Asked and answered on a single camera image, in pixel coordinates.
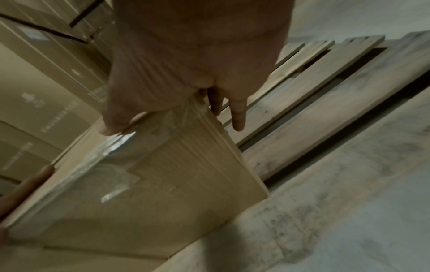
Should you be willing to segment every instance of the hand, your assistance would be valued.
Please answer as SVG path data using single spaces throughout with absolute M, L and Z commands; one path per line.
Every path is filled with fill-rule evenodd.
M 41 186 L 54 173 L 54 166 L 48 165 L 42 168 L 34 177 L 23 181 L 9 195 L 0 197 L 0 218 L 4 218 L 21 204 L 30 194 L 32 194 L 39 186 Z M 0 229 L 0 246 L 7 241 L 7 232 L 5 229 Z
M 229 100 L 234 129 L 247 98 L 275 66 L 293 0 L 114 1 L 118 37 L 103 113 L 104 135 L 141 112 L 165 110 L 208 90 L 211 109 Z

